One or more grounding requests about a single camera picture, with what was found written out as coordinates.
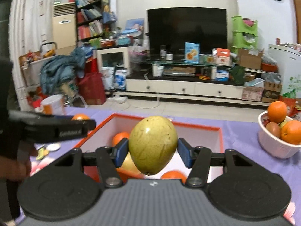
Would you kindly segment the person left hand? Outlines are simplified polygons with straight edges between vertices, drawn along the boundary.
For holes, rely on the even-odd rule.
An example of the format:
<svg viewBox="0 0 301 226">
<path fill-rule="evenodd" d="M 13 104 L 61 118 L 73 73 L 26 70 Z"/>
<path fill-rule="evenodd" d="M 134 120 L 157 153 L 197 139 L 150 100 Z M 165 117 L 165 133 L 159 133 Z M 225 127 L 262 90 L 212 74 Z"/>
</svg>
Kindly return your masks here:
<svg viewBox="0 0 301 226">
<path fill-rule="evenodd" d="M 27 178 L 32 170 L 30 158 L 27 161 L 17 160 L 19 149 L 1 148 L 1 179 L 22 181 Z"/>
</svg>

